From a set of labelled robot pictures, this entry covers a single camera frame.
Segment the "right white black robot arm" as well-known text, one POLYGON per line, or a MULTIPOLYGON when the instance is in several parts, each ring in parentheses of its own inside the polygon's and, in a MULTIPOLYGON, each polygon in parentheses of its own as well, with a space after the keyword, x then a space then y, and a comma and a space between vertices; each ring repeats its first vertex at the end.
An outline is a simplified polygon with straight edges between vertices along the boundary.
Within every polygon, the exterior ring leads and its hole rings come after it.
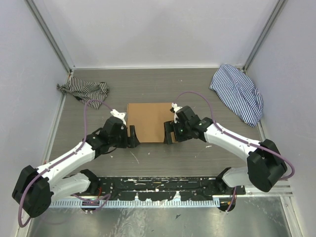
POLYGON ((253 185, 263 192, 281 180, 287 165, 275 143, 269 139, 260 142, 231 132, 210 118, 200 119, 189 106, 171 105, 174 119, 164 123, 164 143, 199 139, 217 145, 242 159, 241 168, 228 167, 219 175, 217 189, 228 195, 236 186, 253 185))

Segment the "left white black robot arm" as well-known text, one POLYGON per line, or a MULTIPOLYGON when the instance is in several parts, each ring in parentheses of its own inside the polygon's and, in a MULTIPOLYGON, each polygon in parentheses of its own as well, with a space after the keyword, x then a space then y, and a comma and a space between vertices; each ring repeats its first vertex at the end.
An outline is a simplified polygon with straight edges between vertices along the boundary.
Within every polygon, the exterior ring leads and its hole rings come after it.
POLYGON ((84 169, 75 175, 70 173, 100 155, 117 148, 135 148, 139 143, 133 125, 126 126, 122 119, 110 117, 103 127, 86 134, 62 156, 37 168, 26 166, 12 192, 13 199, 19 204, 18 216, 21 217, 25 211, 29 217, 35 218, 60 198, 78 193, 97 194, 100 182, 92 171, 84 169))

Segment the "brown cardboard box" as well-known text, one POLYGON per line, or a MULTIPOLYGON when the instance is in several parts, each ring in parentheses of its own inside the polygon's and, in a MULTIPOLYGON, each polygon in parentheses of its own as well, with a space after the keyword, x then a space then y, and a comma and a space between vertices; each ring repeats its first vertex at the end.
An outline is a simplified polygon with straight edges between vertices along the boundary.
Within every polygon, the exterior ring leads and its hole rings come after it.
POLYGON ((164 123, 172 121, 171 103, 129 103, 127 125, 135 127, 140 143, 163 143, 164 123))

